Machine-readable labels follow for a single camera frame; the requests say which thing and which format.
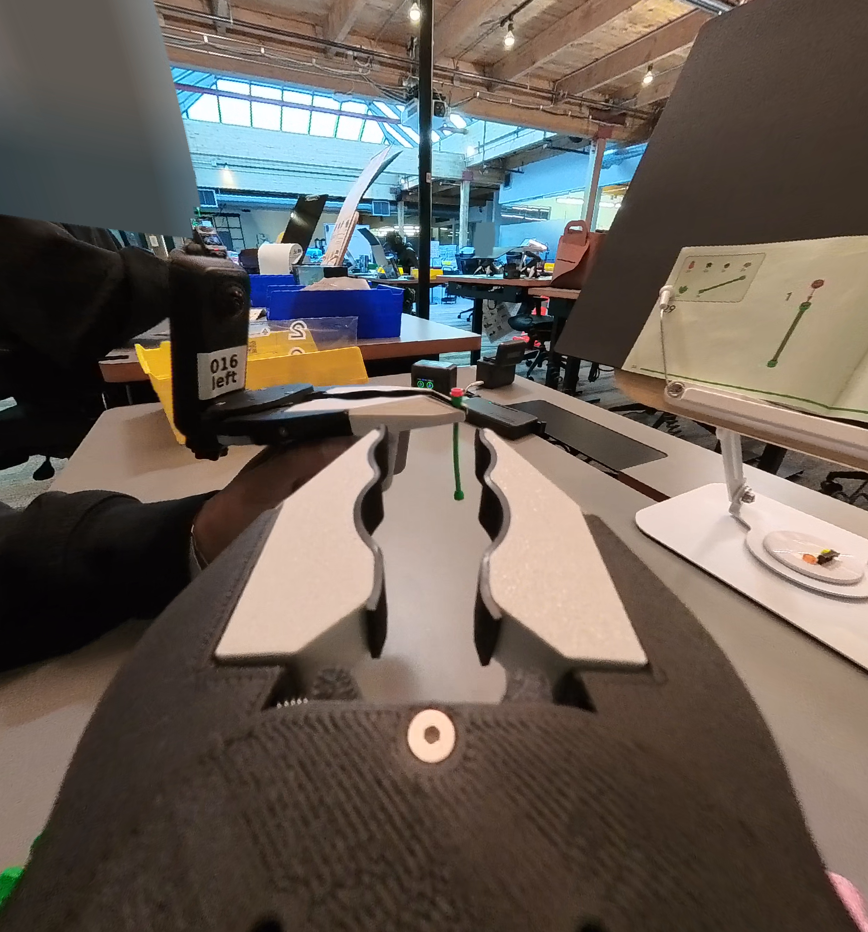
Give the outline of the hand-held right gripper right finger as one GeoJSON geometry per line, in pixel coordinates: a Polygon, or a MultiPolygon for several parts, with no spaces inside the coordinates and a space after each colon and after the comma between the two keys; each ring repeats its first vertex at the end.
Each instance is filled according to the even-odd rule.
{"type": "Polygon", "coordinates": [[[490,429],[475,437],[474,645],[482,666],[639,671],[649,659],[580,506],[490,429]]]}

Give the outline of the green toy stem red tip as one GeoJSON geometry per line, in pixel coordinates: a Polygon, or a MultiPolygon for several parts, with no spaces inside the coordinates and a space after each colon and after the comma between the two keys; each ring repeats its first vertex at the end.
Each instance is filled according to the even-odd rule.
{"type": "Polygon", "coordinates": [[[465,494],[462,484],[461,460],[460,460],[460,424],[465,418],[465,391],[460,388],[451,388],[450,401],[451,406],[459,413],[459,420],[451,426],[451,464],[453,478],[453,499],[463,501],[465,494]]]}

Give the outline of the person's left forearm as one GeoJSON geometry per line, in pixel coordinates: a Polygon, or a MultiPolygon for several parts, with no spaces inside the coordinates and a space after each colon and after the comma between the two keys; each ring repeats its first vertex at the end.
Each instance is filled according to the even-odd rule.
{"type": "Polygon", "coordinates": [[[0,673],[158,616],[192,580],[212,493],[143,503],[110,491],[0,501],[0,673]]]}

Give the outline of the person's left hand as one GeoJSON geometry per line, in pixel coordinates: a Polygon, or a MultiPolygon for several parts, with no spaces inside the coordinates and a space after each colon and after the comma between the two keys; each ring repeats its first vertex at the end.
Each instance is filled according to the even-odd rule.
{"type": "Polygon", "coordinates": [[[205,568],[262,514],[277,508],[357,442],[353,436],[269,447],[206,501],[192,527],[192,552],[205,568]]]}

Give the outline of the black charger box green lights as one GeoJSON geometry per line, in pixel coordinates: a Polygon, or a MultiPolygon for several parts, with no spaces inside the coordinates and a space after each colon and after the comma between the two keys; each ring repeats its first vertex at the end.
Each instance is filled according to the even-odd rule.
{"type": "Polygon", "coordinates": [[[457,388],[457,373],[457,365],[454,363],[441,360],[420,360],[412,365],[410,386],[450,398],[453,390],[457,388]]]}

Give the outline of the blue plastic bin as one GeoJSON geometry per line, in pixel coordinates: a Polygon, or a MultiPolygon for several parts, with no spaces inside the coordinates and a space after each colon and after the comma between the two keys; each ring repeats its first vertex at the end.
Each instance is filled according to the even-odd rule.
{"type": "Polygon", "coordinates": [[[299,287],[292,274],[250,274],[250,306],[252,308],[266,308],[268,305],[269,290],[295,289],[299,287]]]}
{"type": "Polygon", "coordinates": [[[269,320],[357,319],[358,340],[401,335],[403,290],[388,285],[362,289],[318,289],[274,285],[265,292],[269,320]]]}

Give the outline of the wooden top desk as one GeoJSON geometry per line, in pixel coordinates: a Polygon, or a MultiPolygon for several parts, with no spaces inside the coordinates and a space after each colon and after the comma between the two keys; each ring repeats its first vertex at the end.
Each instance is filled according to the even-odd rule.
{"type": "Polygon", "coordinates": [[[472,329],[476,333],[482,332],[484,317],[484,303],[528,304],[531,301],[530,290],[533,288],[546,288],[551,285],[551,278],[521,279],[504,278],[503,276],[488,275],[441,275],[435,284],[444,287],[448,294],[463,297],[473,302],[472,329]]]}
{"type": "MultiPolygon", "coordinates": [[[[410,358],[431,358],[444,353],[470,353],[471,364],[479,357],[482,337],[478,333],[464,331],[446,324],[418,318],[401,316],[399,336],[386,339],[359,340],[365,363],[410,358]]],[[[125,384],[148,381],[134,349],[122,349],[100,362],[102,377],[109,384],[125,384]]]]}

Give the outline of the white paper towel roll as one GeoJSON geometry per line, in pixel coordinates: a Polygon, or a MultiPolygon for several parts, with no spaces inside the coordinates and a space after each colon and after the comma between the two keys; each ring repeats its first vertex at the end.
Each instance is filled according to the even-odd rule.
{"type": "Polygon", "coordinates": [[[256,253],[259,273],[265,276],[293,276],[303,257],[304,250],[294,241],[265,242],[256,253]]]}

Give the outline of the clear plastic bag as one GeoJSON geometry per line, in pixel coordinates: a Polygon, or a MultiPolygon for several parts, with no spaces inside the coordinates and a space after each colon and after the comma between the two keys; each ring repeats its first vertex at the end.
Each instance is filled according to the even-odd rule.
{"type": "Polygon", "coordinates": [[[348,348],[358,339],[358,317],[339,316],[255,320],[250,324],[249,354],[257,359],[348,348]]]}

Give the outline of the yellow plastic bin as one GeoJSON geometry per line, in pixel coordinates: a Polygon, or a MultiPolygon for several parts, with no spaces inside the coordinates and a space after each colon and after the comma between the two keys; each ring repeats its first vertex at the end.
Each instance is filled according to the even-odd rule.
{"type": "MultiPolygon", "coordinates": [[[[161,403],[172,433],[182,447],[185,437],[174,421],[171,353],[169,341],[157,348],[137,345],[137,360],[142,372],[161,403]]],[[[250,344],[247,364],[247,388],[261,390],[290,383],[309,383],[316,387],[364,385],[368,382],[361,351],[356,346],[305,352],[294,350],[279,355],[272,350],[253,350],[250,344]]]]}

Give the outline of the white book stand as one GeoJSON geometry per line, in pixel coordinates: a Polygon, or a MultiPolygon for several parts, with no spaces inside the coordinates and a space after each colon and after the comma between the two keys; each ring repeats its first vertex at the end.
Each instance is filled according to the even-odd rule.
{"type": "Polygon", "coordinates": [[[868,467],[868,429],[672,377],[663,395],[681,414],[715,423],[723,482],[638,511],[638,529],[868,672],[868,539],[756,495],[741,446],[744,435],[777,434],[796,449],[816,445],[831,460],[868,467]],[[801,559],[825,548],[840,559],[801,559]]]}

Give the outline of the black office chair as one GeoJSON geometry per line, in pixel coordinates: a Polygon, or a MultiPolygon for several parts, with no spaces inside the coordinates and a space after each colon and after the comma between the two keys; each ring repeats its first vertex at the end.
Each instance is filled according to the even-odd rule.
{"type": "Polygon", "coordinates": [[[544,313],[516,313],[508,319],[511,331],[521,333],[525,341],[525,359],[528,365],[525,378],[533,380],[534,370],[551,359],[551,339],[556,320],[544,313]]]}
{"type": "Polygon", "coordinates": [[[67,460],[105,411],[96,366],[54,366],[0,343],[0,471],[31,457],[67,460]]]}

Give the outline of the curved wooden board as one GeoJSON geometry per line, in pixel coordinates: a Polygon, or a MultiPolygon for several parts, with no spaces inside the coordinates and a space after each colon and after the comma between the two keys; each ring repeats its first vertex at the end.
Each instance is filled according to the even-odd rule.
{"type": "Polygon", "coordinates": [[[358,205],[367,190],[379,175],[398,157],[395,146],[385,146],[362,170],[345,197],[334,225],[334,231],[328,240],[322,265],[324,267],[343,266],[349,243],[358,225],[358,205]]]}

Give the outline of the brown tote bag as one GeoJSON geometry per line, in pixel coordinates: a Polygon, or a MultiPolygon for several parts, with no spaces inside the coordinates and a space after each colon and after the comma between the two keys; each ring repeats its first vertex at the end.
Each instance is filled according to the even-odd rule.
{"type": "Polygon", "coordinates": [[[585,220],[570,220],[559,239],[550,286],[580,291],[603,247],[606,231],[591,231],[585,220]]]}

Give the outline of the black backing board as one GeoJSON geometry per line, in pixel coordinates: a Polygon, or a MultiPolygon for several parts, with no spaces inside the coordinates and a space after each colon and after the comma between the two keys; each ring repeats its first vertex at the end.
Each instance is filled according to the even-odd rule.
{"type": "Polygon", "coordinates": [[[868,236],[868,1],[755,1],[693,44],[557,352],[627,357],[687,246],[868,236]]]}

